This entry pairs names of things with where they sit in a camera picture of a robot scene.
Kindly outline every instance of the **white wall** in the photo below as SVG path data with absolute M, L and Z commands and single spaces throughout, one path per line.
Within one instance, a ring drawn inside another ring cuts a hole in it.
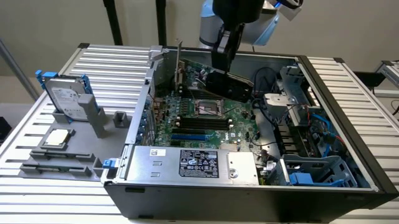
M 201 3 L 167 1 L 169 45 L 180 38 L 184 46 L 197 46 Z M 397 8 L 397 0 L 305 0 L 293 21 L 280 17 L 267 46 L 256 51 L 341 57 L 353 70 L 373 71 L 380 60 L 399 59 Z
M 167 0 L 168 44 L 196 47 L 203 0 Z M 153 0 L 116 0 L 124 44 L 157 44 Z M 353 70 L 372 71 L 399 59 L 397 0 L 305 0 L 293 21 L 281 17 L 256 51 L 341 57 Z M 101 0 L 0 0 L 0 38 L 25 74 L 58 70 L 81 42 L 112 44 Z M 251 51 L 251 46 L 240 50 Z M 0 59 L 0 76 L 12 75 Z
M 102 1 L 0 0 L 0 38 L 26 75 L 57 71 L 78 43 L 113 43 Z M 1 58 L 0 75 L 13 75 Z

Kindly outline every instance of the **blue pcie slot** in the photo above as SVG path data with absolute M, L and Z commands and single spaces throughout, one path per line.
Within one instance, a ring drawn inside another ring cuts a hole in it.
M 175 140 L 192 140 L 192 141 L 205 141 L 205 135 L 184 135 L 184 134 L 172 134 L 171 139 Z

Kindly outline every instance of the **white label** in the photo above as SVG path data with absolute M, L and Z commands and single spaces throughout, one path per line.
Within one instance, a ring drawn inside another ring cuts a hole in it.
M 77 104 L 77 93 L 72 89 L 64 88 L 52 88 L 50 90 L 54 94 L 57 104 L 60 105 L 64 114 L 72 119 L 85 120 L 86 115 L 84 109 Z
M 165 149 L 151 149 L 149 156 L 165 156 L 167 150 Z

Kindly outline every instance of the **cpu socket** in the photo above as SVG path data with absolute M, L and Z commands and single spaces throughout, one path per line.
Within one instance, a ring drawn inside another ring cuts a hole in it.
M 219 100 L 196 100 L 195 114 L 221 116 L 221 103 Z

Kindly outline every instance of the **power supply label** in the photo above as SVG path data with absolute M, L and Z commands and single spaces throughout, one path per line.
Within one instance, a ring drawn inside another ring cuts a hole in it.
M 179 175 L 183 177 L 219 178 L 217 152 L 180 150 Z

